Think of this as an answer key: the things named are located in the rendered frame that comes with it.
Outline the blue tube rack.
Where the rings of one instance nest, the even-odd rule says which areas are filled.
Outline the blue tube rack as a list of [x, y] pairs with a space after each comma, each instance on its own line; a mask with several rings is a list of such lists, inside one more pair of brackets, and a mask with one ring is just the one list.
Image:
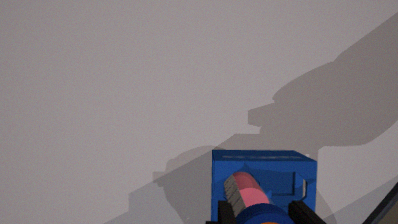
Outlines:
[[317, 161], [294, 150], [212, 150], [211, 221], [218, 221], [218, 200], [226, 200], [224, 181], [234, 172], [252, 174], [287, 214], [288, 206], [283, 205], [293, 200], [302, 200], [315, 212]]

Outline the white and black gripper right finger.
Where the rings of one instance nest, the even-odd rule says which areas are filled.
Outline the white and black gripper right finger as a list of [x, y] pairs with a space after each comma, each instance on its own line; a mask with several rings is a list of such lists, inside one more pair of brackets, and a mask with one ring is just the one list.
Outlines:
[[295, 224], [326, 224], [303, 201], [292, 201], [289, 203], [288, 215]]

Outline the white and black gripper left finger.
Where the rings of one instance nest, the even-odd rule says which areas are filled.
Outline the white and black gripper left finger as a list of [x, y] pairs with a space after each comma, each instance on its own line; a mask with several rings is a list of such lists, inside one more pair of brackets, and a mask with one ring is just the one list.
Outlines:
[[205, 224], [237, 224], [231, 203], [218, 200], [218, 221], [206, 221]]

